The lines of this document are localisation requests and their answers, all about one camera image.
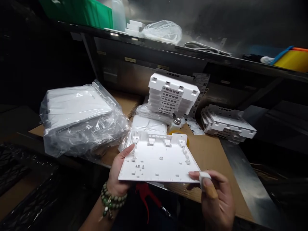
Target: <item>beaded bracelet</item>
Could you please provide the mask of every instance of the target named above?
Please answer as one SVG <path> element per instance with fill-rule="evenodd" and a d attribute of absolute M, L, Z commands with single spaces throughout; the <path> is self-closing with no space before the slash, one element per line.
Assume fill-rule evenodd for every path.
<path fill-rule="evenodd" d="M 112 216 L 111 210 L 121 208 L 125 203 L 126 197 L 127 197 L 127 194 L 125 194 L 122 197 L 111 195 L 111 193 L 108 192 L 108 189 L 107 189 L 107 182 L 105 182 L 103 185 L 103 189 L 101 191 L 102 203 L 103 205 L 105 205 L 105 210 L 103 212 L 103 216 L 101 217 L 101 219 L 107 215 L 108 211 L 109 211 L 109 219 L 112 219 L 113 216 Z"/>

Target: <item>fingernail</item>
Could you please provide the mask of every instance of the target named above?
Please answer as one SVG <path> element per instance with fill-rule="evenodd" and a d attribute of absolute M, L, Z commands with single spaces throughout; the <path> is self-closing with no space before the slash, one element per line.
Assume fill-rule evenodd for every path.
<path fill-rule="evenodd" d="M 209 178 L 205 177 L 205 178 L 203 179 L 203 185 L 204 185 L 205 187 L 211 186 L 211 185 L 212 185 L 212 181 L 211 181 Z"/>

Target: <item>shelf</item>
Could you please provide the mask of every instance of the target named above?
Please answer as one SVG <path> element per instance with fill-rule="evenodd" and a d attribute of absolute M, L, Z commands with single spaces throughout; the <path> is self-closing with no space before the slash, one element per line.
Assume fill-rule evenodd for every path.
<path fill-rule="evenodd" d="M 207 62 L 229 66 L 245 71 L 255 72 L 262 75 L 272 76 L 272 77 L 282 77 L 286 79 L 292 79 L 301 82 L 308 82 L 308 74 L 300 73 L 288 69 L 283 69 L 275 66 L 270 66 L 262 63 L 256 63 L 244 59 L 228 57 L 203 51 L 194 50 L 187 47 L 181 47 L 177 45 L 172 45 L 168 43 L 162 43 L 158 41 L 153 41 L 145 38 L 137 38 L 138 40 L 134 40 L 131 35 L 125 35 L 118 33 L 117 36 L 112 35 L 114 32 L 109 32 L 107 30 L 101 30 L 97 28 L 80 26 L 69 24 L 60 21 L 54 21 L 54 25 L 56 28 L 60 30 L 65 30 L 69 32 L 75 33 L 87 33 L 94 37 L 99 37 L 103 39 L 110 39 L 115 41 L 120 41 L 124 43 L 134 44 L 137 46 L 146 47 L 149 49 L 160 50 L 163 52 L 175 53 L 182 56 L 189 56 L 197 59 L 202 59 Z"/>

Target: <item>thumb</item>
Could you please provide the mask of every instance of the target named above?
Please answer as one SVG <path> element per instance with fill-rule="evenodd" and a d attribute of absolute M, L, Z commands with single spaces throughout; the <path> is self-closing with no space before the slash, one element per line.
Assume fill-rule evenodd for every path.
<path fill-rule="evenodd" d="M 214 187 L 214 184 L 209 178 L 207 178 L 207 177 L 203 178 L 202 183 L 203 183 L 203 187 L 205 189 L 206 196 L 209 199 L 214 200 L 214 199 L 218 198 L 218 194 L 217 194 L 217 191 Z"/>
<path fill-rule="evenodd" d="M 202 192 L 201 201 L 203 212 L 209 216 L 218 217 L 220 214 L 219 198 L 213 182 L 209 178 L 204 178 L 203 187 L 205 192 Z"/>
<path fill-rule="evenodd" d="M 127 147 L 126 149 L 124 149 L 123 151 L 121 151 L 118 155 L 121 158 L 125 158 L 126 156 L 128 156 L 128 154 L 130 154 L 130 152 L 134 149 L 135 144 L 130 145 L 129 147 Z"/>

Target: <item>plastic bag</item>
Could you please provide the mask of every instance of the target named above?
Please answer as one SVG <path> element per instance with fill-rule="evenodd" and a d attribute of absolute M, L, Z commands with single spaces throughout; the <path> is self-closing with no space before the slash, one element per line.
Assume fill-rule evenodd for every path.
<path fill-rule="evenodd" d="M 171 43 L 174 45 L 178 44 L 178 42 L 182 39 L 181 27 L 174 22 L 167 20 L 155 22 L 145 26 L 142 33 L 148 39 Z"/>
<path fill-rule="evenodd" d="M 173 123 L 173 118 L 171 116 L 148 110 L 147 103 L 138 106 L 135 110 L 135 114 L 145 118 L 161 121 L 169 126 L 171 126 Z M 181 119 L 181 124 L 179 126 L 181 128 L 184 126 L 186 121 L 184 117 L 181 117 L 180 119 Z"/>
<path fill-rule="evenodd" d="M 98 82 L 47 91 L 40 108 L 45 152 L 95 158 L 99 145 L 114 146 L 130 131 L 118 102 Z"/>
<path fill-rule="evenodd" d="M 119 145 L 118 150 L 120 152 L 131 144 L 132 131 L 148 131 L 151 134 L 166 135 L 167 125 L 161 121 L 135 115 L 130 133 L 125 136 L 125 138 L 122 140 L 122 143 Z"/>

